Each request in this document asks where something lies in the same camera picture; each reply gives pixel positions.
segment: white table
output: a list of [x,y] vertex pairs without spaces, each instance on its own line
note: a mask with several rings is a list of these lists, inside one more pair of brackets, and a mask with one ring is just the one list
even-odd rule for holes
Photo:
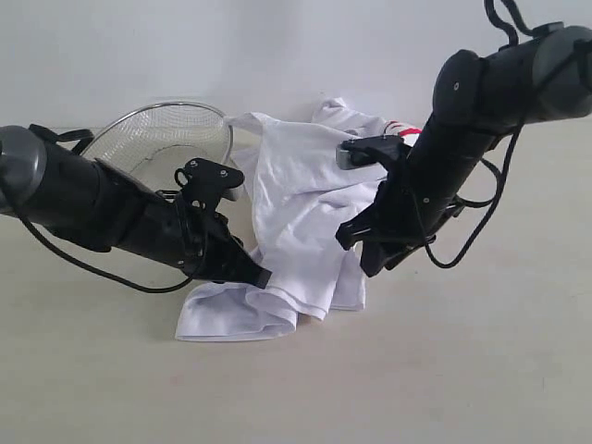
[[[525,132],[499,212],[458,268],[417,253],[368,282],[363,312],[303,319],[270,341],[174,341],[186,291],[119,287],[0,218],[1,441],[588,442],[590,128]],[[492,182],[479,173],[466,197]],[[248,202],[225,209],[253,243]],[[477,217],[451,223],[438,254]],[[179,279],[124,253],[68,250],[145,283]]]

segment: wire mesh basket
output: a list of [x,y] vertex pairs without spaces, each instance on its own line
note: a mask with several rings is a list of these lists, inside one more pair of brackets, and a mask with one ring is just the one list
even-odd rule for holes
[[[165,164],[161,177],[169,177],[169,169],[174,171],[194,157],[226,164],[232,143],[232,127],[220,110],[199,103],[164,102],[119,118],[99,132],[82,155],[146,179],[145,169],[156,158]],[[163,180],[157,182],[151,188],[163,186]]]

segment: white cloth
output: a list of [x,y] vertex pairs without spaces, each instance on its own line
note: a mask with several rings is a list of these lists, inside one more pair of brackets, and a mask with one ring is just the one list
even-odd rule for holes
[[[230,283],[198,287],[183,305],[176,338],[271,339],[294,331],[298,313],[324,319],[331,308],[363,309],[359,258],[341,249],[335,233],[373,201],[386,172],[379,165],[340,170],[335,152],[352,136],[382,134],[392,122],[331,99],[314,112],[312,123],[257,113],[228,123],[261,136],[260,147],[239,150],[232,158],[253,200],[258,247],[252,256],[273,275],[265,290]],[[406,137],[413,143],[417,136]]]

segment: white wall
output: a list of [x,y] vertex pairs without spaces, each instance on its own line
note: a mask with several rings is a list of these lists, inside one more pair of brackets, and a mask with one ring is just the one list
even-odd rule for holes
[[[585,0],[519,3],[592,25]],[[0,124],[103,126],[169,97],[306,118],[334,94],[422,122],[448,56],[503,42],[482,0],[4,0]]]

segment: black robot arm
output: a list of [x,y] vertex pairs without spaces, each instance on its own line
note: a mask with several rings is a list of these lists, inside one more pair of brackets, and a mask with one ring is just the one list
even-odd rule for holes
[[[432,115],[413,148],[386,136],[347,141],[338,149],[342,167],[378,162],[388,171],[373,204],[337,233],[345,249],[364,243],[361,265],[368,276],[392,269],[423,247],[434,264],[457,265],[500,202],[522,127],[592,111],[592,31],[561,23],[529,30],[513,1],[505,0],[521,31],[534,36],[518,44],[512,25],[500,20],[492,3],[486,0],[487,15],[508,33],[509,44],[485,58],[462,50],[446,62],[434,89]],[[482,157],[509,135],[499,171]],[[493,199],[475,204],[457,192],[479,161],[496,175],[498,187]],[[429,244],[438,230],[464,207],[487,205],[459,255],[447,264],[436,259]]]
[[192,159],[176,172],[180,191],[153,192],[105,161],[59,146],[52,135],[37,126],[0,128],[0,213],[20,218],[54,253],[136,290],[182,286],[146,288],[84,264],[32,223],[88,250],[115,247],[178,268],[187,276],[183,285],[204,279],[265,287],[270,272],[251,259],[216,212],[244,181],[239,170]]

